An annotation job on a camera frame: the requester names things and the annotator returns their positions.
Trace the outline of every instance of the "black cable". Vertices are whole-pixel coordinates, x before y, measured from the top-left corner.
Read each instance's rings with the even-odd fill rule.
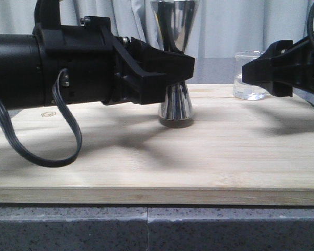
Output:
[[[314,3],[312,4],[309,10],[308,19],[307,19],[307,33],[308,33],[310,44],[314,48],[313,21],[314,21]]]
[[[5,134],[8,142],[10,143],[12,148],[17,153],[19,153],[22,157],[24,157],[25,159],[27,159],[28,161],[30,161],[36,165],[45,166],[45,167],[62,167],[62,166],[69,165],[77,159],[79,151],[81,149],[82,134],[80,131],[80,127],[79,127],[77,121],[75,120],[75,118],[73,117],[73,115],[71,114],[70,110],[66,106],[66,104],[65,104],[65,102],[64,102],[64,100],[60,94],[60,86],[59,86],[60,85],[60,79],[61,79],[62,75],[64,73],[67,74],[67,72],[68,72],[67,69],[62,69],[59,72],[57,80],[56,80],[55,84],[52,86],[52,94],[53,94],[53,99],[54,99],[59,111],[62,113],[63,117],[65,118],[65,120],[69,124],[69,126],[70,126],[71,130],[73,131],[74,136],[76,138],[77,149],[74,152],[74,154],[68,158],[60,159],[60,160],[44,159],[44,158],[41,158],[37,155],[34,155],[30,151],[28,151],[22,145],[22,143],[19,141],[19,139],[16,137],[16,134],[14,132],[14,127],[13,127],[12,121],[10,119],[9,113],[0,100],[0,125],[2,127],[2,130]]]

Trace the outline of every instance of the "metal jigger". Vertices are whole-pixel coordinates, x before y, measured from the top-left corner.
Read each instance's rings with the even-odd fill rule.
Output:
[[[196,12],[195,0],[159,0],[151,2],[164,51],[184,53]],[[159,116],[164,122],[185,121],[193,116],[185,81],[167,87]]]

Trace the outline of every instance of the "bamboo cutting board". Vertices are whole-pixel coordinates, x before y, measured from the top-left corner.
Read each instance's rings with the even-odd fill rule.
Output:
[[[33,165],[0,129],[0,202],[314,205],[314,110],[304,100],[234,98],[232,85],[189,85],[194,124],[172,129],[158,105],[71,105],[83,147],[72,165]],[[13,118],[42,157],[74,151],[57,108]]]

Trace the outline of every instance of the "wooden board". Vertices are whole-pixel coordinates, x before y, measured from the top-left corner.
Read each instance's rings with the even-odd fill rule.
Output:
[[[62,168],[27,162],[0,129],[0,202],[314,205],[314,110],[307,102],[241,100],[229,84],[189,89],[195,122],[182,129],[161,125],[158,105],[71,105],[83,147]],[[43,157],[74,150],[54,107],[24,110],[13,124]]]

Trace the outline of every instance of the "curtain fold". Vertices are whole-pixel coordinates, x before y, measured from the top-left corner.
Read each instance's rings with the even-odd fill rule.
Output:
[[[116,36],[136,37],[158,48],[151,0],[62,0],[64,25],[80,17],[108,16]],[[274,41],[306,36],[314,0],[200,0],[186,53],[196,58],[230,58],[244,50],[266,50]],[[0,0],[0,33],[31,33],[36,0]]]

